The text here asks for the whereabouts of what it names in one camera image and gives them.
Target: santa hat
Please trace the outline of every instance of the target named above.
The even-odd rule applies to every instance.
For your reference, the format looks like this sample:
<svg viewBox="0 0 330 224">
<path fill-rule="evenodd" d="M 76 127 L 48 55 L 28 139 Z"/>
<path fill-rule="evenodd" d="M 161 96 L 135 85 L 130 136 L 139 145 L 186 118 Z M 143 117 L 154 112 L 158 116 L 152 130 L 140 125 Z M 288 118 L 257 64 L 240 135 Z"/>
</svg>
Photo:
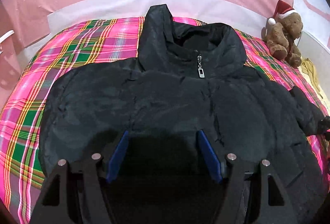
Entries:
<svg viewBox="0 0 330 224">
<path fill-rule="evenodd" d="M 283 19 L 288 15 L 296 12 L 297 11 L 293 9 L 290 4 L 287 4 L 286 2 L 279 0 L 275 8 L 273 18 L 268 19 L 268 23 L 270 25 L 275 25 L 276 22 L 274 18 L 276 17 L 276 15 L 278 16 L 278 18 Z"/>
</svg>

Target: plaid bedsheet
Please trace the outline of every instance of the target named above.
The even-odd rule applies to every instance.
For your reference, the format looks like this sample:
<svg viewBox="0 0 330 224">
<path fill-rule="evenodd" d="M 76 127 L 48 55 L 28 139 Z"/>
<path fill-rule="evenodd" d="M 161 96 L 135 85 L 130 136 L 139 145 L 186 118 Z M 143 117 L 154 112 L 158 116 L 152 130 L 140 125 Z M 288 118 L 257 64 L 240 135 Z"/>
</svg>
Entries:
<svg viewBox="0 0 330 224">
<path fill-rule="evenodd" d="M 174 20 L 203 24 L 188 18 Z M 136 57 L 143 22 L 144 17 L 79 23 L 53 37 L 26 67 L 0 115 L 0 198 L 19 223 L 29 222 L 44 180 L 37 158 L 38 136 L 43 107 L 53 82 L 87 63 Z M 297 85 L 326 114 L 298 71 L 272 58 L 260 39 L 240 31 L 237 34 L 246 49 L 246 65 L 264 72 L 287 89 Z M 323 171 L 327 145 L 316 136 L 311 136 L 309 142 Z"/>
</svg>

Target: teddy bear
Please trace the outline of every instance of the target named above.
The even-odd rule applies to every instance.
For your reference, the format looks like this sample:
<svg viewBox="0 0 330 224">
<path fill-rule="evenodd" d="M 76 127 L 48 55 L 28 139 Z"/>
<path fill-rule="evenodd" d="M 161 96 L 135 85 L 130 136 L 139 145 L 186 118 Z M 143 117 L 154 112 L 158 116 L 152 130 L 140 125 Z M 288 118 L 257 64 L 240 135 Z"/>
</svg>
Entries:
<svg viewBox="0 0 330 224">
<path fill-rule="evenodd" d="M 294 40 L 301 36 L 303 29 L 300 15 L 288 3 L 279 0 L 268 24 L 265 42 L 270 54 L 277 60 L 286 60 L 290 66 L 298 68 L 301 65 L 301 53 Z"/>
</svg>

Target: jacket collar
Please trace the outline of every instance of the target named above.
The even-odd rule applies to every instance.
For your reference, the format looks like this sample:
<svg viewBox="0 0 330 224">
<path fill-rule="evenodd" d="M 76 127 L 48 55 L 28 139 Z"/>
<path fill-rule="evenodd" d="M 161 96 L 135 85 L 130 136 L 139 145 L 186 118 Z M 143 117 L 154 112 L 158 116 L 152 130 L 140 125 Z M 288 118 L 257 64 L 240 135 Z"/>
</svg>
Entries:
<svg viewBox="0 0 330 224">
<path fill-rule="evenodd" d="M 205 78 L 228 76 L 246 62 L 244 46 L 232 27 L 178 23 L 166 4 L 150 7 L 138 48 L 143 70 L 199 78 L 199 55 Z"/>
</svg>

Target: zipper pull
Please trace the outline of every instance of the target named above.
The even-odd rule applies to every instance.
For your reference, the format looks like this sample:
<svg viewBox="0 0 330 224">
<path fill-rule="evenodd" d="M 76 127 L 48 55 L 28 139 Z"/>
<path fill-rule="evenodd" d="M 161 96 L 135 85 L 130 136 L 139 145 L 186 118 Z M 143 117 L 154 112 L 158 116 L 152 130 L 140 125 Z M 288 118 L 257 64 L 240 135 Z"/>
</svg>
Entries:
<svg viewBox="0 0 330 224">
<path fill-rule="evenodd" d="M 204 70 L 202 69 L 202 56 L 199 54 L 197 57 L 197 62 L 198 62 L 198 74 L 200 78 L 204 78 Z"/>
</svg>

